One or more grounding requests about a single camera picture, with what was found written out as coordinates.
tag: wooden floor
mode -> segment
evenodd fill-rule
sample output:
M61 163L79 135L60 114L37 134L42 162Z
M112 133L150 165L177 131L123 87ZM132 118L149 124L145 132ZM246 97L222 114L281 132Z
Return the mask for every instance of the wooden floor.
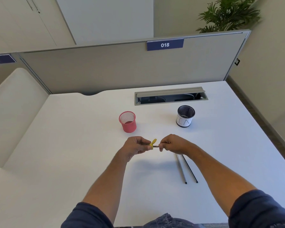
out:
M259 124L259 126L262 128L262 130L265 132L265 134L268 136L270 141L274 144L274 146L277 148L277 150L280 152L282 157L285 159L285 147L282 145L282 143L278 140L278 138L274 135L272 130L267 126L267 124L263 121L261 116L255 111L255 109L251 106L251 104L247 101L245 96L241 93L241 91L237 88L234 81L228 77L226 82L231 87L231 89L234 91L234 93L238 96L238 98L241 100L243 105L247 108L247 110L250 112L250 114L253 116L255 121Z

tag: blue sign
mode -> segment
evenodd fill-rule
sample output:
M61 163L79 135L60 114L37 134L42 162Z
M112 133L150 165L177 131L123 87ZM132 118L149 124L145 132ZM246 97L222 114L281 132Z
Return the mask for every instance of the blue sign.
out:
M183 38L164 40L164 41L151 41L147 42L147 51L182 48L183 45L184 45Z
M16 62L15 59L10 54L0 55L0 64L13 63Z

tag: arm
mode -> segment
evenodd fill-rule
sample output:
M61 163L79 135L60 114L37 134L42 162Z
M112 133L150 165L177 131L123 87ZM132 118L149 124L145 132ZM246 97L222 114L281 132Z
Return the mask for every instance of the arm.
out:
M160 151L163 151L164 148L177 154L185 154L195 162L215 200L227 216L239 196L256 189L251 183L215 160L200 147L177 135L170 134L163 138L159 147Z
M151 141L142 137L128 138L83 199L83 202L98 207L110 219L112 224L115 221L119 206L127 162L135 154L144 153L146 150L151 149L151 146L140 145L142 143L149 144Z

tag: sleeve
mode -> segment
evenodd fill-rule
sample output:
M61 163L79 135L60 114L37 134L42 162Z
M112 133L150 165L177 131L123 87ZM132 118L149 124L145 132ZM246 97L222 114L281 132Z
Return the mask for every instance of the sleeve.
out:
M270 195L252 190L234 202L228 223L230 228L285 228L285 209Z
M108 217L96 206L78 203L61 228L114 228Z

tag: black mesh cup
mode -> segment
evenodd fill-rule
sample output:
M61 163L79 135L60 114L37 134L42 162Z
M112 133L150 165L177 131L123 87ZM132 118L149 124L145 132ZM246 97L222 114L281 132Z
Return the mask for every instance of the black mesh cup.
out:
M182 105L177 110L176 124L180 127L188 127L191 124L195 110L191 106Z

